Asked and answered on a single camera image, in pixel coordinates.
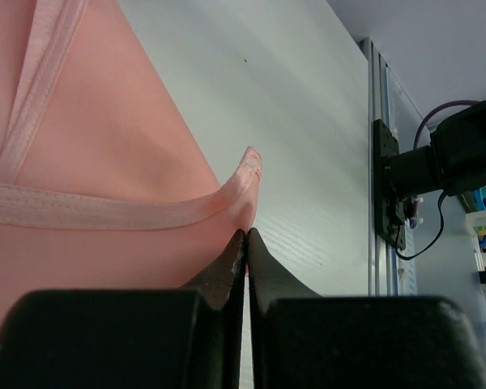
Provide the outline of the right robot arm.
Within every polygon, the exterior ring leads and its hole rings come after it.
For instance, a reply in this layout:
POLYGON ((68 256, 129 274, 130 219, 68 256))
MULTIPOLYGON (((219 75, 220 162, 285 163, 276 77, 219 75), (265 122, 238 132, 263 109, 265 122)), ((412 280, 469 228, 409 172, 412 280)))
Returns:
POLYGON ((486 186, 486 100, 443 120, 429 145, 382 157, 382 177, 400 198, 486 186))

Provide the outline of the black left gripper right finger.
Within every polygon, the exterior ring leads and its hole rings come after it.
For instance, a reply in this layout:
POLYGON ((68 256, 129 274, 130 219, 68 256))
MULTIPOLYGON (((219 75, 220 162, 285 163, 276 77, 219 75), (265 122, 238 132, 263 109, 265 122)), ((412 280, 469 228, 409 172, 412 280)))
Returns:
POLYGON ((485 388, 466 315, 440 297, 324 297, 247 236, 257 388, 485 388))

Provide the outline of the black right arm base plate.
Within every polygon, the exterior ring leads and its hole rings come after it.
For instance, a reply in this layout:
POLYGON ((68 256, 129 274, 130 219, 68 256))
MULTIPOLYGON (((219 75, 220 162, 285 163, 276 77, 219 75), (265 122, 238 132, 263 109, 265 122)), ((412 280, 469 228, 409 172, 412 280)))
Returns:
POLYGON ((399 154, 398 140, 381 120, 373 122, 373 213, 376 234, 396 250, 406 248, 403 201, 390 177, 390 159, 399 154))

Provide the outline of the pink cloth napkin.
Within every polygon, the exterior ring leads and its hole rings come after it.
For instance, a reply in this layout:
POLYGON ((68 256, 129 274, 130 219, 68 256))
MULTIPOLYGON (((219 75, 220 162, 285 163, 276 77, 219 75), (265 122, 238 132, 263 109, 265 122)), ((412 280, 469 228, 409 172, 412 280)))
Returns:
POLYGON ((0 326, 26 293, 187 283, 254 223, 115 1, 0 1, 0 326))

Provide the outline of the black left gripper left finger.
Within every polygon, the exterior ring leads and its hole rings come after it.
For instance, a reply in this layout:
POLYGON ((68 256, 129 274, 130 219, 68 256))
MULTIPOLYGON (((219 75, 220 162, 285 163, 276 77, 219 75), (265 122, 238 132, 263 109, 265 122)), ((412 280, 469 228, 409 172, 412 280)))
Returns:
POLYGON ((0 388, 236 388, 245 233, 178 289, 39 290, 0 326, 0 388))

